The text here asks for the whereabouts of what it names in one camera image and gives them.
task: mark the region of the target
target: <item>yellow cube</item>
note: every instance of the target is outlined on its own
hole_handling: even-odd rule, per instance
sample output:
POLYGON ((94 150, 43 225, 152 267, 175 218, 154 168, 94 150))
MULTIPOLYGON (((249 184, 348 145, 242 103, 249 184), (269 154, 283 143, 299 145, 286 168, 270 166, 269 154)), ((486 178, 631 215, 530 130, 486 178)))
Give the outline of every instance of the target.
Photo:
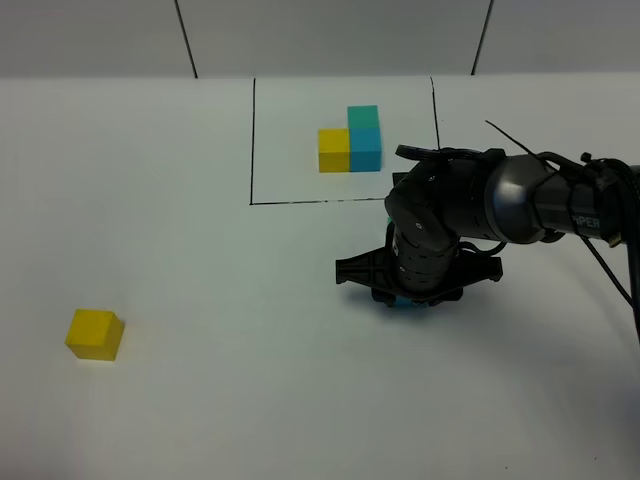
POLYGON ((348 128, 318 130, 320 172, 348 172, 350 152, 348 128))
POLYGON ((124 324, 113 312, 76 310, 65 344, 78 358, 115 360, 124 324))

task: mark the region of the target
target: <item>wooden block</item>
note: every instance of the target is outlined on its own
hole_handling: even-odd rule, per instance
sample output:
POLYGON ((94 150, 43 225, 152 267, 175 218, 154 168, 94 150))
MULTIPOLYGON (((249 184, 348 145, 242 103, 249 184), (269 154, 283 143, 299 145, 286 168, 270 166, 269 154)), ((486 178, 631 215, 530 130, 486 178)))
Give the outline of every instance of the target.
POLYGON ((380 128, 378 107, 367 105, 361 107, 347 107, 349 130, 356 128, 380 128))
POLYGON ((379 172, 382 168, 382 139, 379 128, 349 130, 352 172, 379 172))
POLYGON ((318 130, 318 168, 320 172, 349 171, 349 130, 318 130))
POLYGON ((64 342, 78 358, 115 360, 124 324, 113 312, 76 310, 64 342))

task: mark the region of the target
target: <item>cyan cube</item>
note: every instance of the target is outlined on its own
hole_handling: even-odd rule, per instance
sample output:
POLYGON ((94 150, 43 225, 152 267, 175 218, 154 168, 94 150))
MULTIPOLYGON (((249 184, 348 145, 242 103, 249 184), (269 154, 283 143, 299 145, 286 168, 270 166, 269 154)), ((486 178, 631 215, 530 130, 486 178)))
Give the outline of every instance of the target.
POLYGON ((347 117, 349 118, 349 130, 355 128, 380 128, 378 107, 375 105, 347 107, 347 117))
POLYGON ((379 172, 382 168, 382 140, 379 128, 349 130, 352 172, 379 172))

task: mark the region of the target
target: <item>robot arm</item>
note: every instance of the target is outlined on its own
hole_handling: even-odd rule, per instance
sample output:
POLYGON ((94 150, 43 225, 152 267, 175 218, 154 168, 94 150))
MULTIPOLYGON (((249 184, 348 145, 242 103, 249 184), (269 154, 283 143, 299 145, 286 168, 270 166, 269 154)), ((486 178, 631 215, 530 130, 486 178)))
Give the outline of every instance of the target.
POLYGON ((465 286, 502 277, 501 250, 482 252, 461 237, 529 244, 564 234, 627 243, 634 303, 640 304, 639 173, 618 160, 583 156, 585 166, 553 153, 426 150, 401 145, 418 161, 394 174, 385 199, 391 217, 384 247, 336 262, 336 281, 372 289, 375 300, 437 305, 465 286))

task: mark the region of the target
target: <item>white tabletop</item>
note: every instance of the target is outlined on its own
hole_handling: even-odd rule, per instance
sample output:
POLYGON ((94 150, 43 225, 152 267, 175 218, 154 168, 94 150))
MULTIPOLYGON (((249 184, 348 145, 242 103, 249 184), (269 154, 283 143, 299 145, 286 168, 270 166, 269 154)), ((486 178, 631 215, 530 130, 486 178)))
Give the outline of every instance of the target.
MULTIPOLYGON (((435 78, 442 144, 517 153, 488 118, 634 163, 639 79, 435 78)), ((426 79, 395 81, 430 105, 426 79)), ((269 82, 280 105, 302 88, 269 82)), ((637 478, 631 311, 576 239, 390 310, 334 284, 335 259, 382 244, 381 201, 249 205, 251 79, 5 81, 0 105, 0 477, 637 478), (64 346, 76 308, 126 322, 115 363, 64 346)), ((269 162, 256 149, 254 194, 286 202, 255 183, 269 162)), ((626 285, 624 250, 600 250, 626 285)))

